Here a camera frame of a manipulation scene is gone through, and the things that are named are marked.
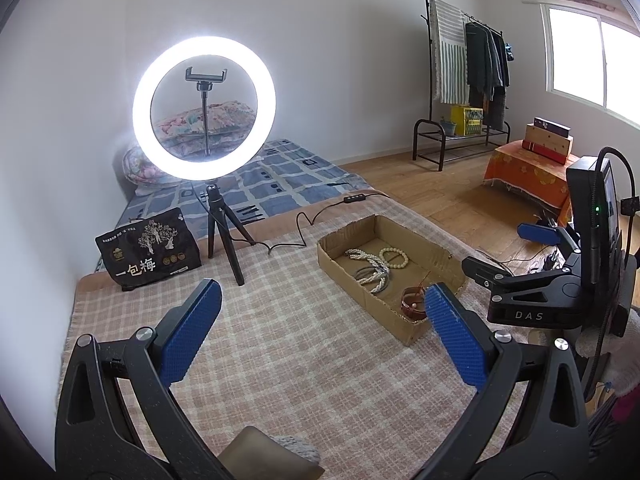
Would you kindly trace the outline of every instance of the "blue gripper pad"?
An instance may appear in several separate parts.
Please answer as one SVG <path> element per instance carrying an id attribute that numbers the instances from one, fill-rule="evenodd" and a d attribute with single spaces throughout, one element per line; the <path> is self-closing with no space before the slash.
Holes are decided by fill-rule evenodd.
<path id="1" fill-rule="evenodd" d="M 543 245 L 558 245 L 560 235 L 554 227 L 546 227 L 536 224 L 520 224 L 518 226 L 518 236 L 523 240 L 538 242 Z"/>
<path id="2" fill-rule="evenodd" d="M 486 382 L 490 357 L 495 349 L 492 346 L 482 347 L 472 334 L 467 320 L 475 316 L 482 324 L 480 327 L 476 323 L 476 330 L 484 328 L 488 334 L 490 330 L 474 312 L 466 310 L 460 304 L 444 283 L 431 285 L 425 293 L 424 303 L 427 318 L 436 329 L 460 378 L 465 384 L 475 386 L 480 391 Z"/>
<path id="3" fill-rule="evenodd" d="M 163 386 L 184 379 L 204 338 L 222 307 L 222 289 L 214 280 L 202 280 L 181 305 L 172 308 L 156 327 L 158 376 Z"/>

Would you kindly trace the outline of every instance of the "wooden box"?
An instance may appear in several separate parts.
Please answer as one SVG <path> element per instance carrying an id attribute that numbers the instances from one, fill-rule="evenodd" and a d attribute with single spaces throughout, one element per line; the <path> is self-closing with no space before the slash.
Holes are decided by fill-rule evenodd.
<path id="1" fill-rule="evenodd" d="M 524 140 L 553 150 L 554 152 L 559 153 L 559 155 L 563 155 L 565 159 L 571 153 L 571 148 L 574 145 L 574 138 L 572 136 L 565 138 L 548 130 L 538 128 L 533 124 L 527 125 L 527 132 L 524 136 Z"/>

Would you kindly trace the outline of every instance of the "pearl necklace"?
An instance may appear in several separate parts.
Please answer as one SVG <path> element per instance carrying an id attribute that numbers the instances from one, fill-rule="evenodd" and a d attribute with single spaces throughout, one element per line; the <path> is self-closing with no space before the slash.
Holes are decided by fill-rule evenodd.
<path id="1" fill-rule="evenodd" d="M 385 258 L 385 253 L 398 253 L 404 258 L 404 262 L 402 262 L 401 264 L 390 264 Z M 406 255 L 406 253 L 404 251 L 401 251 L 400 249 L 396 249 L 395 247 L 387 247 L 382 249 L 380 251 L 380 259 L 386 263 L 389 269 L 404 269 L 409 263 L 409 257 Z"/>
<path id="2" fill-rule="evenodd" d="M 383 258 L 379 258 L 378 256 L 374 256 L 373 254 L 366 253 L 360 249 L 349 249 L 345 253 L 352 260 L 367 260 L 372 267 L 375 267 L 377 272 L 368 278 L 362 278 L 358 280 L 358 283 L 361 285 L 365 285 L 366 283 L 373 283 L 376 280 L 380 280 L 380 282 L 370 290 L 371 294 L 377 294 L 384 288 L 386 288 L 387 282 L 389 280 L 389 275 L 391 271 L 389 269 L 389 265 Z"/>

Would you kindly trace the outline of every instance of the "window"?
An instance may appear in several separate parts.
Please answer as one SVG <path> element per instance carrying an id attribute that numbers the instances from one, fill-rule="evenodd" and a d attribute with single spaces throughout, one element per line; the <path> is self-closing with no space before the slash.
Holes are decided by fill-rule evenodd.
<path id="1" fill-rule="evenodd" d="M 548 90 L 640 124 L 640 36 L 595 14 L 543 10 Z"/>

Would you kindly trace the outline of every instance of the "tripod leg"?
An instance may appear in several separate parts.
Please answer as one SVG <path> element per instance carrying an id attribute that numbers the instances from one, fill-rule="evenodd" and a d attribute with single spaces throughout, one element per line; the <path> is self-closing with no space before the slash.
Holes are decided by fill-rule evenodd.
<path id="1" fill-rule="evenodd" d="M 225 248 L 226 257 L 229 259 L 231 269 L 236 277 L 238 285 L 244 285 L 244 276 L 242 275 L 242 269 L 238 262 L 238 255 L 236 254 L 236 248 L 234 247 L 233 240 L 231 239 L 231 233 L 226 226 L 225 211 L 221 208 L 214 208 L 211 210 L 212 216 L 215 218 L 216 224 L 218 224 L 218 230 L 220 231 L 220 238 L 222 238 L 222 245 Z"/>
<path id="2" fill-rule="evenodd" d="M 236 229 L 240 231 L 240 234 L 244 237 L 244 239 L 247 240 L 251 245 L 255 245 L 255 240 L 249 234 L 249 231 L 247 231 L 246 228 L 242 225 L 242 222 L 236 216 L 236 213 L 234 213 L 233 210 L 224 202 L 222 203 L 222 207 L 225 211 L 225 214 L 231 220 L 231 223 L 236 226 Z"/>
<path id="3" fill-rule="evenodd" d="M 213 218 L 212 209 L 209 205 L 209 211 L 211 212 L 208 216 L 209 220 L 209 259 L 213 258 L 213 245 L 216 240 L 216 220 Z"/>

